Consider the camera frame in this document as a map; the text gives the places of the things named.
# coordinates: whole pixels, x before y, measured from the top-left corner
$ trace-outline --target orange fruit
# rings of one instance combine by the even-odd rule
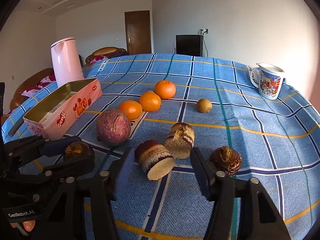
[[[155,93],[160,96],[161,99],[173,98],[176,94],[176,86],[169,80],[160,80],[155,85]]]
[[[142,113],[142,106],[138,102],[133,100],[123,101],[119,105],[119,109],[125,112],[125,114],[129,118],[129,121],[138,118],[139,115]]]
[[[148,91],[140,96],[139,103],[142,105],[143,111],[154,112],[159,110],[161,98],[156,93]]]

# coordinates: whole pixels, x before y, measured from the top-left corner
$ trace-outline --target pink tin box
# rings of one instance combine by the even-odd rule
[[[98,79],[69,82],[42,99],[23,119],[32,134],[58,140],[101,95]]]

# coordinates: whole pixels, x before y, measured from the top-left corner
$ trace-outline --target metal bolt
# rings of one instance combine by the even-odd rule
[[[215,181],[216,181],[215,178],[210,179],[210,186],[212,186],[215,183]]]
[[[255,177],[251,178],[250,181],[253,183],[253,184],[258,184],[259,183],[259,180]]]
[[[109,175],[109,171],[101,171],[99,174],[101,177],[106,177]]]
[[[74,177],[67,177],[67,179],[66,179],[66,182],[67,183],[72,183],[72,182],[74,182],[75,181],[75,178]]]
[[[45,174],[47,177],[49,177],[49,176],[52,175],[52,171],[46,171],[44,174]]]
[[[226,176],[226,174],[225,174],[223,171],[217,171],[217,172],[216,172],[216,175],[217,175],[218,177],[220,177],[220,178],[223,178],[223,177]]]
[[[40,196],[39,196],[38,194],[34,194],[34,195],[32,196],[32,199],[33,199],[34,202],[37,202],[37,201],[39,201]]]

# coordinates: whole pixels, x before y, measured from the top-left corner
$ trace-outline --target white wall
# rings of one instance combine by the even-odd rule
[[[56,38],[53,17],[36,12],[12,12],[0,32],[4,114],[10,111],[10,101],[21,83],[40,70],[52,67],[50,46]]]
[[[153,49],[151,0],[103,0],[71,10],[56,18],[57,38],[75,37],[83,62],[103,47],[127,49],[124,12],[142,10],[150,11]]]
[[[206,28],[209,57],[277,65],[310,96],[319,35],[303,0],[152,0],[152,10],[155,52],[172,53],[176,34]]]

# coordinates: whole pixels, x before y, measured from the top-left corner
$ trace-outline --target tablecloth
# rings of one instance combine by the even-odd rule
[[[126,146],[136,148],[154,138],[164,142],[170,127],[186,122],[195,129],[195,147],[205,158],[217,147],[228,145],[242,155],[236,177],[257,177],[278,208],[294,240],[301,240],[320,213],[320,116],[298,91],[286,83],[277,100],[262,98],[249,80],[252,68],[210,57],[176,54],[143,54],[99,61],[84,69],[87,78],[100,80],[103,95],[68,130],[95,150],[95,169],[84,177],[107,169]],[[124,100],[137,101],[155,83],[167,79],[177,86],[176,95],[162,100],[160,110],[132,121],[130,139],[109,149],[97,141],[95,120],[107,108]],[[7,133],[30,106],[57,88],[40,90],[18,107],[4,123],[4,141],[31,135],[25,125],[10,137]],[[196,102],[209,99],[213,108],[199,113]],[[61,157],[41,157],[22,169],[38,173]],[[90,200],[85,199],[86,231],[94,239]],[[135,163],[126,190],[112,203],[121,239],[202,239],[213,203],[201,195],[190,159],[177,160],[167,176],[148,181]],[[240,200],[234,213],[239,219]],[[235,239],[237,224],[233,223]]]

